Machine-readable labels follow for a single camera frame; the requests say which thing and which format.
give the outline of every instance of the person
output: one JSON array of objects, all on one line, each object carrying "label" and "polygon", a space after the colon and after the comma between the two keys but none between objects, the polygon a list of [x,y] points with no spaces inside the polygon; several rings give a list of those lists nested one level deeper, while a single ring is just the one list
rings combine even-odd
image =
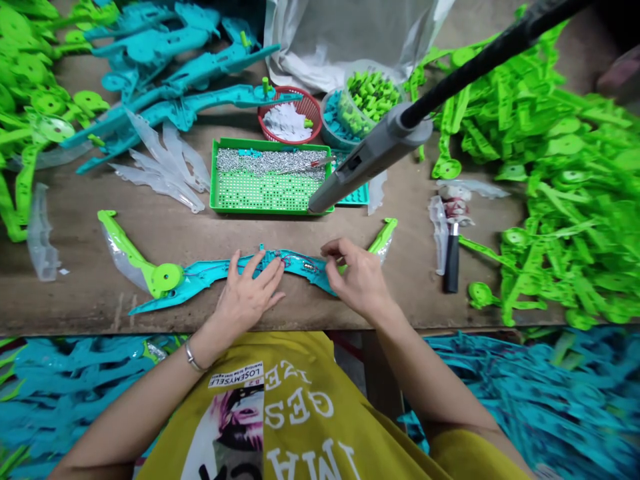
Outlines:
[{"label": "person", "polygon": [[285,298],[276,292],[284,265],[275,259],[253,279],[264,252],[240,275],[236,251],[213,314],[102,413],[51,478],[128,480],[161,430],[138,480],[533,478],[491,414],[410,326],[378,257],[344,238],[321,253],[331,288],[377,331],[430,456],[371,406],[325,334],[247,332]]}]

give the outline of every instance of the red basket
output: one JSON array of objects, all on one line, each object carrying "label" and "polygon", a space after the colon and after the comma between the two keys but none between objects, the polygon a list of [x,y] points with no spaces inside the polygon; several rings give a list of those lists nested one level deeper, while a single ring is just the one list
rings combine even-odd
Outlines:
[{"label": "red basket", "polygon": [[265,125],[263,120],[266,113],[275,107],[275,105],[268,105],[266,107],[258,107],[258,121],[260,122],[260,126],[262,127],[262,133],[264,133],[265,138],[270,141],[278,141],[282,143],[286,143],[288,145],[302,145],[303,143],[308,143],[314,138],[318,136],[320,133],[320,129],[322,128],[322,117],[320,113],[320,104],[318,104],[317,100],[313,98],[309,92],[305,92],[302,89],[297,89],[295,87],[276,87],[275,88],[275,99],[280,98],[281,93],[300,93],[303,98],[302,100],[298,100],[293,102],[293,106],[295,107],[296,112],[304,115],[306,118],[313,122],[313,131],[311,132],[311,136],[302,141],[294,142],[290,140],[282,140],[281,138],[276,137],[272,132],[270,132]]}]

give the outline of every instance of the finger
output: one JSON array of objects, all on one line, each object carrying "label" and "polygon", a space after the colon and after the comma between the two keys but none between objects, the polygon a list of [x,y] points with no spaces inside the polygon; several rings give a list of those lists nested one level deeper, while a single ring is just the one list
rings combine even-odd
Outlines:
[{"label": "finger", "polygon": [[266,250],[260,250],[258,253],[256,253],[251,258],[251,260],[249,260],[244,272],[242,272],[242,276],[251,280],[253,278],[253,274],[255,273],[256,267],[258,266],[258,264],[260,264],[266,253]]},{"label": "finger", "polygon": [[267,295],[271,296],[273,292],[275,292],[276,288],[278,288],[278,285],[280,285],[280,280],[282,280],[282,276],[284,275],[284,273],[285,273],[285,263],[280,262],[280,265],[278,265],[278,268],[275,271],[275,274],[273,275],[271,280],[268,282],[268,284],[265,285],[265,292],[267,293]]},{"label": "finger", "polygon": [[229,272],[227,274],[227,280],[238,280],[240,274],[238,273],[238,260],[240,260],[240,249],[236,250],[229,260]]},{"label": "finger", "polygon": [[322,248],[320,248],[320,253],[323,257],[332,255],[334,257],[344,257],[347,263],[352,259],[358,251],[361,250],[359,247],[356,247],[353,242],[347,238],[339,238],[336,240],[331,240],[330,242],[324,244]]},{"label": "finger", "polygon": [[338,291],[342,290],[345,286],[345,280],[342,278],[342,275],[338,272],[338,266],[335,262],[334,257],[329,257],[327,259],[327,265],[325,266],[325,271],[327,272],[327,278],[329,279],[329,285],[331,289],[338,293]]},{"label": "finger", "polygon": [[265,307],[265,310],[269,310],[270,308],[275,307],[275,304],[278,303],[280,300],[282,300],[286,296],[287,294],[284,292],[278,292],[273,294],[273,296],[269,299],[269,303]]},{"label": "finger", "polygon": [[280,265],[284,267],[284,262],[282,262],[280,257],[276,257],[271,260],[271,262],[269,262],[269,264],[267,265],[267,268],[265,268],[262,273],[258,275],[258,278],[256,278],[256,285],[258,285],[258,287],[260,288],[264,288],[264,286],[266,286],[278,272]]}]

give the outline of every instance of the yellow t-shirt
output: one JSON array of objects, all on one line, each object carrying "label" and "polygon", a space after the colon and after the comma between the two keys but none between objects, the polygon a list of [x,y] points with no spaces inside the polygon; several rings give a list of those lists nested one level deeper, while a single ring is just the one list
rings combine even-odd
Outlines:
[{"label": "yellow t-shirt", "polygon": [[527,478],[468,431],[431,451],[371,406],[323,333],[247,333],[176,410],[138,479]]}]

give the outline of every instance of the black handle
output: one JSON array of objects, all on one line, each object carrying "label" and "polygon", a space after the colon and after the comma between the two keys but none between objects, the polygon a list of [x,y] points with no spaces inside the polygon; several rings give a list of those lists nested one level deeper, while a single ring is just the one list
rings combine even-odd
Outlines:
[{"label": "black handle", "polygon": [[445,267],[445,293],[458,293],[458,236],[450,235],[447,242],[447,265]]}]

